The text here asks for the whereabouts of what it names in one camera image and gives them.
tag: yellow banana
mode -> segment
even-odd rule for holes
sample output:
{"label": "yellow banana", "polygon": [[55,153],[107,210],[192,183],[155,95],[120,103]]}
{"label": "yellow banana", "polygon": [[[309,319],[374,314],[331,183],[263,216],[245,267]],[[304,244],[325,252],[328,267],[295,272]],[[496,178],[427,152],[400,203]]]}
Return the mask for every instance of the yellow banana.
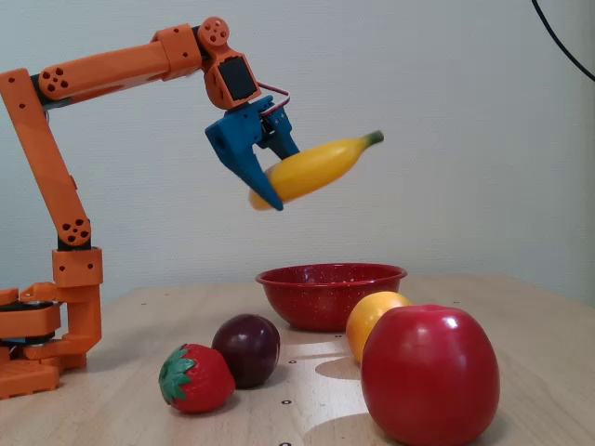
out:
{"label": "yellow banana", "polygon": [[[340,139],[285,158],[265,174],[283,203],[318,190],[345,175],[364,151],[384,140],[376,131],[361,138]],[[271,209],[253,190],[248,200],[257,210]]]}

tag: wooden table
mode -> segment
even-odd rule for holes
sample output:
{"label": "wooden table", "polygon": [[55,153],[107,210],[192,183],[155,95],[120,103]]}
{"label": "wooden table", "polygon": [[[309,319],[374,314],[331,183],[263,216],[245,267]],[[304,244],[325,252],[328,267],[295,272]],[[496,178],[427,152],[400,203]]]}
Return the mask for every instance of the wooden table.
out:
{"label": "wooden table", "polygon": [[[476,444],[595,444],[595,308],[501,275],[408,277],[402,292],[470,312],[496,348],[500,406]],[[166,406],[157,385],[165,357],[184,342],[210,345],[241,312],[280,328],[270,381],[208,415]],[[55,392],[0,401],[1,445],[392,444],[366,412],[345,337],[288,330],[257,284],[139,289],[103,314],[103,340],[85,372],[64,375]]]}

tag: dark purple plum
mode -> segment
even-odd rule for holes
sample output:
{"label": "dark purple plum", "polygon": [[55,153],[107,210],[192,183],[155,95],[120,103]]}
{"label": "dark purple plum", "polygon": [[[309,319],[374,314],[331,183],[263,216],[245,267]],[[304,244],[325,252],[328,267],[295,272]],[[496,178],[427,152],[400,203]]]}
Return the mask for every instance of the dark purple plum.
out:
{"label": "dark purple plum", "polygon": [[263,384],[277,366],[281,339],[274,324],[256,314],[240,314],[219,327],[212,347],[230,368],[237,388]]}

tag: apple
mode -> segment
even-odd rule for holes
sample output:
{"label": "apple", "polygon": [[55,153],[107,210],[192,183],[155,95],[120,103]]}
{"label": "apple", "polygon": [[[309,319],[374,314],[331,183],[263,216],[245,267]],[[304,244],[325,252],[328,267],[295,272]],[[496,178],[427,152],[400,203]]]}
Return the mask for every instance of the apple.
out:
{"label": "apple", "polygon": [[362,391],[370,415],[392,439],[411,446],[466,444],[496,415],[496,354],[462,309],[393,308],[365,344]]}

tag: orange robotic arm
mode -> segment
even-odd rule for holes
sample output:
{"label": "orange robotic arm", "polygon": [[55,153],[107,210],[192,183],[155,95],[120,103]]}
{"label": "orange robotic arm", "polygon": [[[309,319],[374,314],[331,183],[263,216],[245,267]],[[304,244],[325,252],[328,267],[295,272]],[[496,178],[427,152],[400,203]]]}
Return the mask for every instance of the orange robotic arm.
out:
{"label": "orange robotic arm", "polygon": [[[0,94],[58,233],[52,252],[53,282],[20,294],[0,291],[0,400],[58,385],[64,369],[83,367],[101,338],[101,250],[91,245],[91,225],[49,128],[46,113],[83,100],[203,70],[213,104],[230,110],[260,95],[245,56],[229,48],[229,28],[213,17],[155,34],[147,45],[61,63],[31,76],[0,74]],[[69,333],[58,307],[68,308]]]}

